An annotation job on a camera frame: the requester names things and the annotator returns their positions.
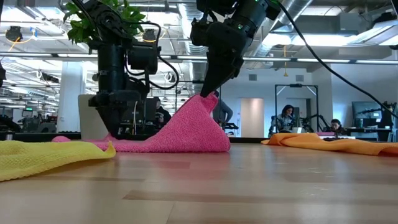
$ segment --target orange towel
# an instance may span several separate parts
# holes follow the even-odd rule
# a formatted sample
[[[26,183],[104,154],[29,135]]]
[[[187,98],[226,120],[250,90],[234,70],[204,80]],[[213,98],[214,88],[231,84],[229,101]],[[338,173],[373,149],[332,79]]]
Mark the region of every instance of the orange towel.
[[[317,134],[274,134],[261,143],[269,146],[288,146],[377,156],[380,152],[398,155],[398,143],[375,143],[355,139],[327,142]]]

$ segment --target door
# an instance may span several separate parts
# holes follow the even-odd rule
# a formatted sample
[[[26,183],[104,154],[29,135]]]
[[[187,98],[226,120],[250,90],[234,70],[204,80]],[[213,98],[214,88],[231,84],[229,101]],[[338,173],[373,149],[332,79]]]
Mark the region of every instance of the door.
[[[264,137],[264,99],[241,99],[241,130],[243,138]]]

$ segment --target pink towel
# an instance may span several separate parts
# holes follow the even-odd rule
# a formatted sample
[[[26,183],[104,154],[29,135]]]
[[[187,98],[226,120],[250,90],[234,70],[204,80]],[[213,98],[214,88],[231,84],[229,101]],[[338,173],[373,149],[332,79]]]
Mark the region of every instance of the pink towel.
[[[109,141],[118,152],[226,152],[231,144],[227,135],[210,117],[218,100],[214,94],[206,98],[191,97],[172,117],[166,126],[146,141],[104,140],[89,141],[102,150]],[[56,137],[53,142],[70,141]]]

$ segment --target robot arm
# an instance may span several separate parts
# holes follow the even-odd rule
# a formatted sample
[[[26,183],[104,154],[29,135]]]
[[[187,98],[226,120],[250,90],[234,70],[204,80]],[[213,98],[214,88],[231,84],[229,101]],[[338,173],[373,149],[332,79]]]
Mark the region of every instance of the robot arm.
[[[206,97],[238,76],[258,28],[266,17],[275,20],[280,7],[272,0],[197,0],[197,8],[204,15],[193,20],[190,37],[193,45],[208,47],[208,70],[200,93]],[[233,16],[218,22],[213,11]],[[207,21],[208,15],[213,22]]]

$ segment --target person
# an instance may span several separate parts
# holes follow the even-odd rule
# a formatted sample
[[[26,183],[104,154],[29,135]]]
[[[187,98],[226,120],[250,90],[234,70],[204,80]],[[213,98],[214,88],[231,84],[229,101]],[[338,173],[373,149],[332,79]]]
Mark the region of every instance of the person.
[[[163,109],[162,102],[159,97],[155,97],[156,99],[156,122],[155,124],[159,126],[159,128],[163,128],[169,121],[172,119],[170,113]]]
[[[294,107],[292,105],[286,105],[282,113],[276,117],[276,120],[275,116],[272,117],[270,133],[272,132],[271,130],[274,129],[274,126],[276,126],[280,133],[291,133],[295,121],[293,112]]]
[[[346,134],[346,130],[342,127],[341,122],[338,119],[330,121],[330,129],[336,134]]]
[[[220,97],[220,93],[218,91],[214,92],[214,95],[218,98]],[[222,99],[218,100],[216,107],[213,110],[213,119],[217,123],[228,123],[231,120],[233,115],[232,109],[224,103]]]

